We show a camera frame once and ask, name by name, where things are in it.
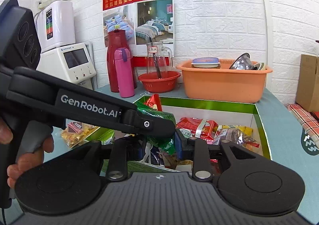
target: camera lens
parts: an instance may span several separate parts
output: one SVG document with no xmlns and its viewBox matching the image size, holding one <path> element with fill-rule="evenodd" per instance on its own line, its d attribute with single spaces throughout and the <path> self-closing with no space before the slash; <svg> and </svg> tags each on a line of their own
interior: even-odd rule
<svg viewBox="0 0 319 225">
<path fill-rule="evenodd" d="M 19 41 L 22 41 L 26 35 L 27 35 L 27 31 L 28 31 L 28 27 L 29 27 L 29 24 L 27 22 L 25 22 L 21 27 L 20 27 L 20 30 L 19 30 L 19 33 L 18 33 L 18 40 Z"/>
<path fill-rule="evenodd" d="M 33 63 L 34 60 L 36 59 L 37 53 L 38 53 L 38 51 L 37 51 L 36 49 L 33 50 L 32 55 L 31 55 L 31 58 L 30 58 L 31 63 Z"/>
<path fill-rule="evenodd" d="M 34 37 L 33 37 L 33 35 L 31 35 L 28 37 L 27 42 L 24 45 L 23 53 L 25 56 L 28 56 L 30 54 L 31 49 L 33 47 L 33 43 L 34 43 Z"/>
</svg>

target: display screen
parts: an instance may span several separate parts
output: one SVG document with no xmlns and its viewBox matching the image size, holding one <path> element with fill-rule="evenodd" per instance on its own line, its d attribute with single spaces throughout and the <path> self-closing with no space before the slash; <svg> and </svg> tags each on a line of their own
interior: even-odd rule
<svg viewBox="0 0 319 225">
<path fill-rule="evenodd" d="M 83 48 L 65 52 L 63 55 L 69 69 L 89 62 Z"/>
<path fill-rule="evenodd" d="M 53 38 L 52 9 L 50 9 L 50 10 L 46 13 L 46 18 L 47 18 L 47 22 L 46 22 L 47 39 L 51 39 L 51 38 Z"/>
</svg>

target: red thermos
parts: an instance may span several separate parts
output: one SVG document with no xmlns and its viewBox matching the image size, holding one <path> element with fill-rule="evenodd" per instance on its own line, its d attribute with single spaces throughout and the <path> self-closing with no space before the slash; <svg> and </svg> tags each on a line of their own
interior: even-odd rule
<svg viewBox="0 0 319 225">
<path fill-rule="evenodd" d="M 109 43 L 108 43 L 107 55 L 106 55 L 108 78 L 110 81 L 111 92 L 118 93 L 119 86 L 118 86 L 117 76 L 116 76 L 114 53 L 118 48 L 127 48 L 128 50 L 130 50 L 130 47 L 126 41 L 125 30 L 116 29 L 114 31 L 111 31 L 108 33 L 108 37 L 109 37 Z M 134 88 L 136 88 L 137 84 L 136 84 L 136 78 L 135 78 L 133 67 L 132 67 L 132 74 L 133 74 Z"/>
</svg>

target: pink thermos bottle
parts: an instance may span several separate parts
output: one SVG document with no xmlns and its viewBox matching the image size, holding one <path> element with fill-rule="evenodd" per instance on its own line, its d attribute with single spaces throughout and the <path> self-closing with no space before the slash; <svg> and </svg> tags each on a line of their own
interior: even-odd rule
<svg viewBox="0 0 319 225">
<path fill-rule="evenodd" d="M 122 98 L 134 96 L 130 51 L 127 48 L 119 48 L 114 53 L 114 59 L 120 96 Z"/>
</svg>

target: yellow snack package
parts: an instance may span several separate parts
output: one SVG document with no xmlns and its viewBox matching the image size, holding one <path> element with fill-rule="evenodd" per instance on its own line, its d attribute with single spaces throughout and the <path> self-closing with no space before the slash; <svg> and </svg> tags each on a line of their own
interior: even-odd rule
<svg viewBox="0 0 319 225">
<path fill-rule="evenodd" d="M 67 125 L 65 130 L 62 131 L 61 137 L 65 141 L 66 145 L 69 148 L 72 148 L 84 139 L 86 139 L 97 128 L 99 127 L 90 124 L 85 124 L 82 122 L 73 121 Z"/>
<path fill-rule="evenodd" d="M 245 126 L 235 126 L 235 125 L 221 125 L 221 128 L 237 128 L 241 130 L 243 133 L 245 133 L 247 136 L 252 136 L 253 135 L 253 129 L 250 127 L 245 127 Z"/>
</svg>

